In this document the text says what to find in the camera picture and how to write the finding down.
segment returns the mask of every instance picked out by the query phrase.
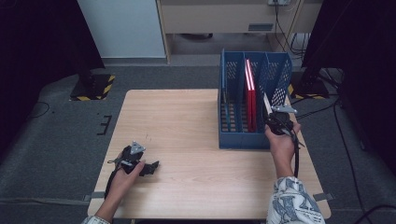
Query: black tape mark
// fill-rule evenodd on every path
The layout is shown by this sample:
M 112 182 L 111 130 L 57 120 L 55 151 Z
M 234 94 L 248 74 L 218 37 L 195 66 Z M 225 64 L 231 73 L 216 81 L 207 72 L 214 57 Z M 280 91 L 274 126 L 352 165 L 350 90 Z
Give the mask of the black tape mark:
M 96 135 L 105 135 L 107 133 L 107 128 L 108 128 L 108 125 L 110 124 L 110 121 L 111 121 L 112 117 L 113 116 L 111 116 L 111 115 L 104 115 L 104 118 L 107 119 L 107 122 L 106 123 L 101 123 L 100 125 L 101 126 L 105 126 L 105 129 L 103 130 L 102 133 L 97 133 Z

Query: power socket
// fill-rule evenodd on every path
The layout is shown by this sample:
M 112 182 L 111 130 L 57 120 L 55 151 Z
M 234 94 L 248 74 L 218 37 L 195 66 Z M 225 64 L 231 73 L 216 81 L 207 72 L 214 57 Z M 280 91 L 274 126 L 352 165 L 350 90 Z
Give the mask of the power socket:
M 274 6 L 275 4 L 279 6 L 287 6 L 290 5 L 290 0 L 268 0 L 269 6 Z

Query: person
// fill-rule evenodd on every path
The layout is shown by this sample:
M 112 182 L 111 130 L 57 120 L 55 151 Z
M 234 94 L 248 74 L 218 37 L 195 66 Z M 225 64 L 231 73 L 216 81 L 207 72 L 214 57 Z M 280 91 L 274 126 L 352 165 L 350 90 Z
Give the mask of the person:
M 297 134 L 301 124 L 293 123 Z M 265 125 L 277 181 L 268 206 L 267 223 L 325 223 L 317 203 L 308 195 L 303 182 L 294 176 L 291 160 L 294 144 L 288 135 L 276 135 Z
M 293 130 L 295 134 L 300 129 L 301 125 L 294 122 Z M 317 203 L 310 198 L 303 182 L 293 176 L 291 160 L 294 156 L 294 144 L 291 138 L 285 134 L 273 134 L 267 125 L 265 125 L 265 135 L 270 142 L 277 178 L 274 193 L 269 202 L 267 223 L 325 223 Z M 139 162 L 129 175 L 123 169 L 119 169 L 99 210 L 94 216 L 86 217 L 82 223 L 111 223 L 123 196 L 137 179 L 144 165 L 143 161 Z

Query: red folder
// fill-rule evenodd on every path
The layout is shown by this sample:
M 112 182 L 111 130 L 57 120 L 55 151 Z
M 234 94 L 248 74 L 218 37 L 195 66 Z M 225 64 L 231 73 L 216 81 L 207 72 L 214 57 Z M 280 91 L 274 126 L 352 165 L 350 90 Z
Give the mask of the red folder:
M 250 59 L 245 59 L 245 83 L 246 83 L 246 106 L 247 106 L 247 130 L 256 132 L 256 89 L 254 85 L 253 70 Z

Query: hand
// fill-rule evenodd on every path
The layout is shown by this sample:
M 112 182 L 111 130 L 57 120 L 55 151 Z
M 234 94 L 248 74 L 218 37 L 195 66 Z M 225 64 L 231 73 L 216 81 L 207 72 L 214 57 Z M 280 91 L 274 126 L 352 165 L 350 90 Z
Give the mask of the hand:
M 101 217 L 102 219 L 111 222 L 122 198 L 134 184 L 139 173 L 144 167 L 145 162 L 141 161 L 129 174 L 126 174 L 122 168 L 117 171 L 113 181 L 111 182 L 111 187 L 105 201 L 95 214 L 97 217 Z
M 300 129 L 301 124 L 294 122 L 293 130 L 295 134 L 297 134 Z M 265 135 L 270 141 L 270 149 L 276 166 L 277 178 L 293 176 L 290 164 L 294 156 L 294 144 L 290 136 L 286 134 L 276 135 L 271 132 L 268 125 L 265 125 Z

